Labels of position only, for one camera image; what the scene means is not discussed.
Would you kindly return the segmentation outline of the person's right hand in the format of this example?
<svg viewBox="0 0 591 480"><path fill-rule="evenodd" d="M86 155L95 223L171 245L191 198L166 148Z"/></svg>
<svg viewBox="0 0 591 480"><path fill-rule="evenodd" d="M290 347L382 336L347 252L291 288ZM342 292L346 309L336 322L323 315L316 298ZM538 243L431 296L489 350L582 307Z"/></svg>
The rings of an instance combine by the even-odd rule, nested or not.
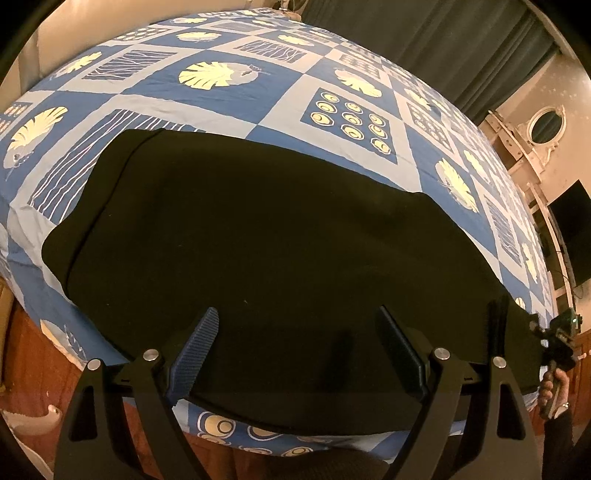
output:
<svg viewBox="0 0 591 480"><path fill-rule="evenodd" d="M570 380L560 368L548 370L538 392L538 407L544 420L557 419L566 413L569 404Z"/></svg>

